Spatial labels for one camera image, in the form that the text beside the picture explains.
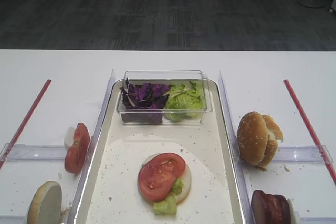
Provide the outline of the silver metal tray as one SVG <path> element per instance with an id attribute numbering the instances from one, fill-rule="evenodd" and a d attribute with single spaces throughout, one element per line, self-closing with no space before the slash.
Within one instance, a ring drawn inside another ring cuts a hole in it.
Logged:
<path id="1" fill-rule="evenodd" d="M 113 85 L 100 143 L 105 143 L 86 223 L 242 223 L 235 175 L 216 83 L 213 110 L 202 123 L 124 125 L 116 111 L 122 81 Z M 191 191 L 175 216 L 156 216 L 138 190 L 138 172 L 151 155 L 181 155 Z"/>

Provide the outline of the right red tape strip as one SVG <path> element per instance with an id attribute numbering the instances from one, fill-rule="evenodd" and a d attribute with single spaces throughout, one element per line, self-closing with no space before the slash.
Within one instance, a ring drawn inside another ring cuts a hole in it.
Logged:
<path id="1" fill-rule="evenodd" d="M 320 140 L 319 140 L 319 138 L 318 138 L 315 130 L 313 129 L 313 126 L 311 125 L 311 123 L 310 123 L 310 121 L 309 121 L 309 119 L 308 119 L 308 117 L 307 117 L 307 115 L 306 115 L 303 107 L 300 104 L 299 99 L 297 98 L 297 96 L 296 96 L 296 94 L 295 94 L 295 92 L 294 92 L 291 84 L 289 83 L 289 80 L 285 79 L 284 80 L 284 84 L 285 84 L 285 86 L 286 86 L 286 88 L 287 88 L 287 90 L 288 90 L 288 92 L 289 92 L 289 94 L 290 94 L 290 96 L 291 96 L 291 98 L 292 98 L 292 100 L 293 100 L 293 102 L 294 102 L 294 104 L 295 104 L 295 106 L 296 106 L 299 114 L 301 115 L 301 118 L 302 118 L 302 120 L 303 120 L 303 122 L 304 122 L 304 124 L 305 124 L 305 126 L 306 126 L 306 128 L 307 128 L 307 130 L 308 130 L 308 132 L 309 132 L 309 134 L 310 134 L 313 142 L 317 146 L 317 148 L 319 150 L 319 153 L 321 154 L 321 156 L 323 158 L 325 166 L 326 166 L 326 168 L 327 168 L 327 170 L 328 170 L 328 172 L 329 172 L 329 174 L 330 174 L 333 182 L 335 183 L 335 169 L 333 168 L 333 165 L 331 163 L 331 158 L 328 158 L 328 156 L 327 156 L 326 148 L 324 148 L 322 146 L 322 144 L 321 144 L 321 142 L 320 142 Z"/>

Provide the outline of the left red tape strip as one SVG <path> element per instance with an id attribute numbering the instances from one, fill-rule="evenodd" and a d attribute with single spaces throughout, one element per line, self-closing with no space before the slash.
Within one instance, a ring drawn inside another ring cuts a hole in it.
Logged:
<path id="1" fill-rule="evenodd" d="M 14 136 L 12 137 L 12 140 L 10 141 L 8 146 L 5 148 L 5 152 L 1 156 L 0 168 L 3 167 L 3 165 L 5 163 L 5 158 L 11 152 L 12 148 L 16 144 L 16 142 L 17 142 L 18 138 L 20 137 L 22 131 L 24 130 L 27 122 L 29 121 L 30 117 L 32 116 L 33 112 L 35 111 L 36 107 L 38 106 L 39 102 L 43 98 L 45 92 L 47 91 L 50 83 L 51 83 L 51 80 L 47 79 L 45 84 L 43 85 L 42 89 L 40 90 L 39 94 L 37 95 L 36 99 L 34 100 L 33 104 L 31 105 L 30 109 L 28 110 L 27 114 L 25 115 L 24 119 L 22 120 L 21 124 L 19 125 L 18 129 L 16 130 Z"/>

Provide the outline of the stack of meat slices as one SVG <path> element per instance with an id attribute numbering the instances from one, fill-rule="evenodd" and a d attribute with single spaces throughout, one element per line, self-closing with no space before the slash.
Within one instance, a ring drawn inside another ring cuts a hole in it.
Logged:
<path id="1" fill-rule="evenodd" d="M 251 206 L 256 224 L 290 224 L 290 207 L 283 195 L 266 194 L 255 190 Z"/>

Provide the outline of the clear plastic container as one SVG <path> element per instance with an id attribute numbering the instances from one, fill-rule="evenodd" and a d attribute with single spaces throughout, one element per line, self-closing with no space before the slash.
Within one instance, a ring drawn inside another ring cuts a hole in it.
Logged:
<path id="1" fill-rule="evenodd" d="M 172 71 L 127 71 L 124 74 L 121 87 L 126 88 L 125 81 L 129 79 L 131 84 L 144 84 L 145 82 L 151 84 L 164 85 L 185 85 L 188 89 L 191 87 L 191 82 L 196 82 L 202 90 L 202 97 L 204 98 L 204 108 L 196 109 L 194 112 L 201 112 L 202 117 L 198 120 L 183 119 L 179 122 L 173 122 L 164 117 L 165 113 L 179 113 L 185 110 L 168 110 L 168 109 L 145 109 L 145 110 L 127 110 L 122 104 L 121 90 L 119 92 L 118 104 L 116 111 L 121 116 L 123 124 L 133 125 L 162 125 L 162 124 L 200 124 L 206 113 L 212 111 L 211 94 L 209 90 L 208 79 L 200 70 L 172 70 Z"/>

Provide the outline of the sesame bun top front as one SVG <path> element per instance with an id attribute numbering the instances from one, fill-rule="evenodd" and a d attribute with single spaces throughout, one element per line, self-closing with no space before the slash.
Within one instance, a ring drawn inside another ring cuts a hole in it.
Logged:
<path id="1" fill-rule="evenodd" d="M 264 159 L 268 131 L 263 116 L 258 112 L 245 114 L 238 126 L 237 140 L 240 156 L 256 166 Z"/>

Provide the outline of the upright bun slice left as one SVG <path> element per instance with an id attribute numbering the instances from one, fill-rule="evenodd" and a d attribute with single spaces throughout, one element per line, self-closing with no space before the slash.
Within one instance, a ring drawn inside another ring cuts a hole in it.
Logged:
<path id="1" fill-rule="evenodd" d="M 34 194 L 29 205 L 27 224 L 56 224 L 61 215 L 62 191 L 58 182 L 47 181 Z"/>

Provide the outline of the clear rail upper right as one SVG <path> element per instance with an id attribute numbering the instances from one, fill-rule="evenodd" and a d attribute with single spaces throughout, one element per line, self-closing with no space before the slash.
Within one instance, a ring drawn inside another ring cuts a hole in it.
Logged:
<path id="1" fill-rule="evenodd" d="M 279 147 L 272 163 L 333 164 L 325 145 Z"/>

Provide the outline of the purple cabbage leaves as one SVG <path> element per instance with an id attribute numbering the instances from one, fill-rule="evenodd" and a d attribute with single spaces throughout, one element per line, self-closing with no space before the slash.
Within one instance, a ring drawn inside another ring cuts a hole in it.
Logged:
<path id="1" fill-rule="evenodd" d="M 121 87 L 122 104 L 127 110 L 163 109 L 167 103 L 172 88 L 171 85 L 131 84 L 129 79 L 125 81 L 126 88 Z"/>

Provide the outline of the sesame bun top rear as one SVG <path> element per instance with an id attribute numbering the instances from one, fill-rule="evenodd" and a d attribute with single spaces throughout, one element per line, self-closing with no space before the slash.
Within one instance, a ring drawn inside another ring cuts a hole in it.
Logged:
<path id="1" fill-rule="evenodd" d="M 270 115 L 263 115 L 263 118 L 267 127 L 268 141 L 264 152 L 264 158 L 258 164 L 258 167 L 262 170 L 266 170 L 278 149 L 278 140 L 283 142 L 283 134 L 278 124 Z"/>

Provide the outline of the upright tomato slice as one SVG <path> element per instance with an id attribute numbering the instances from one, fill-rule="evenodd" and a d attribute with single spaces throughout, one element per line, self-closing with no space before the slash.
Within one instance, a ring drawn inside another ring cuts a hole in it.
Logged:
<path id="1" fill-rule="evenodd" d="M 77 174 L 82 170 L 87 150 L 90 144 L 90 135 L 83 123 L 78 123 L 73 134 L 73 142 L 65 157 L 65 170 Z"/>

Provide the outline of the green lettuce in container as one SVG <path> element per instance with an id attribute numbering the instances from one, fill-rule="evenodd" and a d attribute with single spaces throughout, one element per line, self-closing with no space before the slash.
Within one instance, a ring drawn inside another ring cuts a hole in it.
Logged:
<path id="1" fill-rule="evenodd" d="M 202 90 L 196 82 L 191 82 L 191 87 L 186 89 L 185 85 L 173 85 L 166 93 L 169 98 L 165 104 L 165 109 L 168 110 L 185 110 L 179 113 L 165 113 L 164 117 L 173 122 L 179 122 L 183 119 L 198 120 L 202 117 L 201 112 L 194 112 L 196 109 L 204 108 L 204 98 Z"/>

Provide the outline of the sesame bun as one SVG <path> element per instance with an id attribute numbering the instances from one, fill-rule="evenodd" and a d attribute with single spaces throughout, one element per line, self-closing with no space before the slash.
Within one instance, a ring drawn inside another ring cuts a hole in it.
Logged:
<path id="1" fill-rule="evenodd" d="M 268 141 L 264 152 L 264 158 L 258 164 L 258 167 L 262 170 L 266 170 L 278 149 L 278 140 L 283 142 L 283 134 L 278 124 L 270 115 L 263 115 L 263 118 L 267 127 Z"/>
<path id="2" fill-rule="evenodd" d="M 240 156 L 256 166 L 264 159 L 268 131 L 263 116 L 258 112 L 245 114 L 238 126 L 237 140 Z"/>

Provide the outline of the clear rail upper left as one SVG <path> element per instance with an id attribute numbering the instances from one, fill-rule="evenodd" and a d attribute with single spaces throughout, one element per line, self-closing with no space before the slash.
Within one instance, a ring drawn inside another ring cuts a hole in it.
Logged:
<path id="1" fill-rule="evenodd" d="M 64 161 L 66 148 L 61 145 L 6 144 L 1 151 L 1 162 Z"/>

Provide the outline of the clear rail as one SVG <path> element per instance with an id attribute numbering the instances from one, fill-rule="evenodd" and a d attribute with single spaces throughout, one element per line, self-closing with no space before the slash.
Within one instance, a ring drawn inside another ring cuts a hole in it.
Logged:
<path id="1" fill-rule="evenodd" d="M 1 162 L 64 161 L 66 148 L 61 145 L 6 144 L 1 151 Z"/>
<path id="2" fill-rule="evenodd" d="M 272 163 L 333 164 L 325 145 L 279 147 Z"/>
<path id="3" fill-rule="evenodd" d="M 336 224 L 336 219 L 331 217 L 298 217 L 297 224 Z"/>
<path id="4" fill-rule="evenodd" d="M 24 216 L 0 216 L 0 224 L 26 224 Z"/>

